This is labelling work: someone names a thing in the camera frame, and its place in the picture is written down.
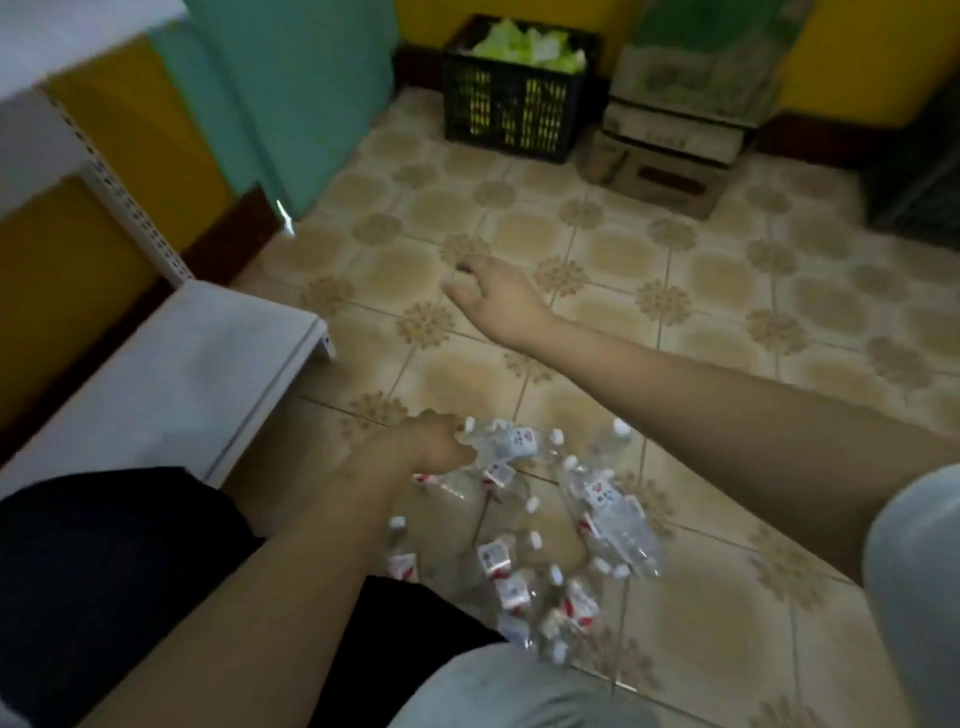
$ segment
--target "stacked cardboard boxes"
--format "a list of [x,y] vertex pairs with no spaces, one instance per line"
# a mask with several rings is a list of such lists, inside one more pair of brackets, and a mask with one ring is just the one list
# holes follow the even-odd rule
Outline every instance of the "stacked cardboard boxes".
[[707,219],[769,117],[813,0],[647,0],[620,52],[585,179]]

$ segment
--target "right hand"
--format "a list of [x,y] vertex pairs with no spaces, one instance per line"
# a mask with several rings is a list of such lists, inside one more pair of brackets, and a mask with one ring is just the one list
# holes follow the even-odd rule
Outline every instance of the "right hand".
[[517,268],[484,255],[468,255],[457,270],[473,275],[480,291],[447,283],[444,293],[491,341],[525,352],[534,336],[557,319]]

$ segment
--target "dark baseboard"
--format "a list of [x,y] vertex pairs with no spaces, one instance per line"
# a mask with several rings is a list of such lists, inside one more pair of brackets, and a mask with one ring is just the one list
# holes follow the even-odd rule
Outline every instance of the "dark baseboard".
[[[226,285],[279,229],[280,221],[258,186],[237,200],[182,257],[198,279]],[[27,444],[173,291],[166,279],[158,278],[119,321],[67,367],[30,409],[0,431],[0,464]]]
[[[394,86],[442,90],[443,53],[436,48],[401,44],[394,52]],[[599,121],[607,107],[610,82],[591,78],[584,88],[583,121]],[[756,134],[756,150],[843,169],[858,169],[896,130],[781,111]]]

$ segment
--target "pile of bottles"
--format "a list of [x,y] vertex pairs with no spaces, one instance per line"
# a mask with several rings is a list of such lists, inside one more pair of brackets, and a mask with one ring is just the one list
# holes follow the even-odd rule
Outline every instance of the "pile of bottles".
[[[564,450],[559,429],[467,418],[461,441],[476,449],[474,463],[448,475],[416,475],[415,483],[426,493],[444,497],[489,496],[516,509],[514,528],[421,573],[406,521],[394,517],[388,573],[424,583],[525,651],[567,664],[596,628],[607,577],[660,574],[657,536],[639,501],[624,494],[614,476],[613,466],[633,437],[629,425],[614,420],[578,456]],[[531,527],[540,500],[511,465],[520,459],[539,462],[560,483],[590,555],[584,567],[564,574],[559,565],[547,563],[543,538]]]

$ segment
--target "forearm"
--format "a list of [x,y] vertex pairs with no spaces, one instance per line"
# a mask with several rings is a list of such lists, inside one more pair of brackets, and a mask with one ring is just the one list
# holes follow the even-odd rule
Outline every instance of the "forearm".
[[957,447],[873,410],[556,319],[525,353],[855,580],[876,514]]
[[374,438],[351,456],[84,726],[306,725],[394,495],[413,472],[398,450]]

